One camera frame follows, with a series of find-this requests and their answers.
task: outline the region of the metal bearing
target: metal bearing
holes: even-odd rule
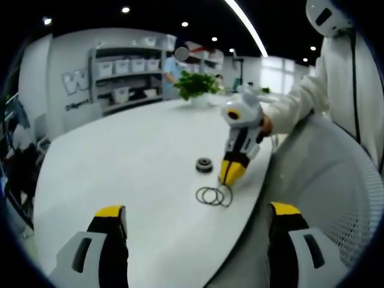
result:
[[[196,162],[196,170],[200,173],[210,173],[213,168],[212,161],[208,158],[200,158]]]

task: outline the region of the black ceiling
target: black ceiling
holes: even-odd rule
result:
[[[269,55],[298,62],[308,58],[308,64],[315,62],[322,38],[307,21],[305,0],[237,0],[237,3],[251,20]],[[130,7],[128,14],[121,13],[123,6]],[[79,0],[40,4],[27,1],[22,5],[15,1],[9,9],[14,9],[10,13],[17,12],[22,19],[9,31],[9,56],[32,31],[32,38],[36,39],[50,32],[61,35],[100,27],[147,29],[182,36],[201,45],[214,45],[227,54],[229,48],[235,48],[241,56],[260,56],[251,35],[224,0]],[[43,16],[53,19],[52,26],[43,25]],[[183,21],[189,23],[187,28],[181,26]],[[318,47],[317,51],[311,51],[310,46]]]

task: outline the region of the hand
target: hand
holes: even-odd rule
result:
[[[265,136],[269,136],[272,133],[273,125],[269,116],[263,115],[262,122],[260,123],[260,127],[262,128],[262,132]]]

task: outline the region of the floor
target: floor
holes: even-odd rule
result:
[[[276,149],[282,144],[282,142],[285,140],[286,137],[287,137],[286,134],[277,135],[277,141],[276,141],[276,145],[274,146],[274,151],[276,151]],[[31,260],[33,260],[38,266],[37,250],[36,250],[35,238],[33,234],[27,238],[23,238],[22,244],[25,251],[30,256]]]

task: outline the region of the green plant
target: green plant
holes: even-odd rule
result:
[[[188,73],[183,71],[174,87],[179,88],[180,97],[184,100],[195,98],[204,93],[216,94],[220,89],[215,83],[214,76],[208,74]]]
[[[261,93],[264,93],[264,94],[269,94],[269,93],[271,93],[271,90],[270,90],[269,87],[261,88],[260,91],[261,91]]]

